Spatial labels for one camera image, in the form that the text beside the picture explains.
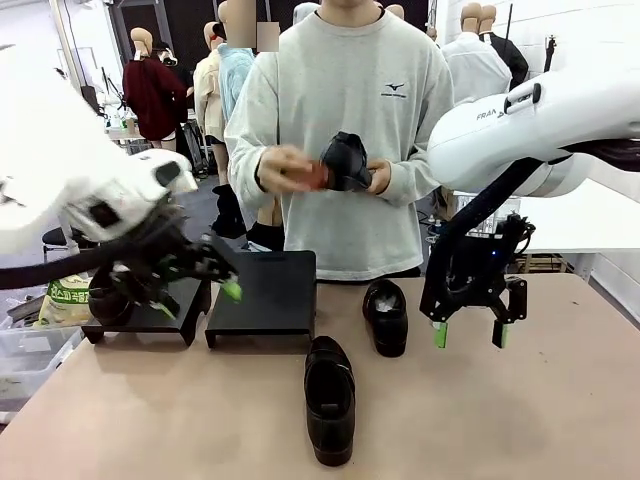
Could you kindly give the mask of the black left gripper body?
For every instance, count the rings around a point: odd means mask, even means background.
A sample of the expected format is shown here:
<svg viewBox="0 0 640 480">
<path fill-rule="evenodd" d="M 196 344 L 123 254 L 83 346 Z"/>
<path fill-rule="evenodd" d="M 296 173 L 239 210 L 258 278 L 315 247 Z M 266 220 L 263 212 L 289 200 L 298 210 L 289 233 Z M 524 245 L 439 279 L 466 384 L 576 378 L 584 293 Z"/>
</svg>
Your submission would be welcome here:
<svg viewBox="0 0 640 480">
<path fill-rule="evenodd" d="M 210 280 L 199 271 L 201 237 L 188 239 L 184 223 L 183 219 L 163 220 L 141 232 L 127 256 L 108 270 L 108 278 L 119 294 L 134 303 L 135 295 L 145 290 L 169 293 L 169 285 L 182 279 Z"/>
</svg>

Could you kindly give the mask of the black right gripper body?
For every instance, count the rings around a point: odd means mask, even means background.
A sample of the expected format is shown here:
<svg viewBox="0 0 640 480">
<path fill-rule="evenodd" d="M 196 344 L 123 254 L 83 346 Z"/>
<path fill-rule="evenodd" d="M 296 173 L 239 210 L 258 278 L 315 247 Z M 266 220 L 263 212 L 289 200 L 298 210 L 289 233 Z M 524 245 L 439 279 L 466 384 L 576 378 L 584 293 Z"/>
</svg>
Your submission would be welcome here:
<svg viewBox="0 0 640 480">
<path fill-rule="evenodd" d="M 487 307 L 506 311 L 500 295 L 506 288 L 504 274 L 511 257 L 506 234 L 488 237 L 443 233 L 439 243 L 445 247 L 444 297 L 442 311 L 464 307 Z"/>
</svg>

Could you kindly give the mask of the person's right hand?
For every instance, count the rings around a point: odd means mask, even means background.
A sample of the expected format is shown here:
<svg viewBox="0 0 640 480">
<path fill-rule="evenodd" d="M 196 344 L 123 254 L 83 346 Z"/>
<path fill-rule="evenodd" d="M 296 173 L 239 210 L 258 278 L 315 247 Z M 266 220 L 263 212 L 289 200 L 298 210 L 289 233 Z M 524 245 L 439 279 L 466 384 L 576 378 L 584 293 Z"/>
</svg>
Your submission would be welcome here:
<svg viewBox="0 0 640 480">
<path fill-rule="evenodd" d="M 267 147 L 260 156 L 256 178 L 269 193 L 304 192 L 311 189 L 307 182 L 312 161 L 302 150 L 291 145 Z"/>
</svg>

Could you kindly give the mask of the person's left hand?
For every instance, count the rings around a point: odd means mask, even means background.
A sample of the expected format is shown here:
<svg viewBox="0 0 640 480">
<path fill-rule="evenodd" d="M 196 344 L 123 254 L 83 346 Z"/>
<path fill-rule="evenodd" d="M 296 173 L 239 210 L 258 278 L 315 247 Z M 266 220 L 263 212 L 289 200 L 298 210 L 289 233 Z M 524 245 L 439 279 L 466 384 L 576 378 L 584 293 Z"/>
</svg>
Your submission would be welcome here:
<svg viewBox="0 0 640 480">
<path fill-rule="evenodd" d="M 367 169 L 371 174 L 371 184 L 368 192 L 373 195 L 382 194 L 391 182 L 391 163 L 385 159 L 370 159 Z"/>
</svg>

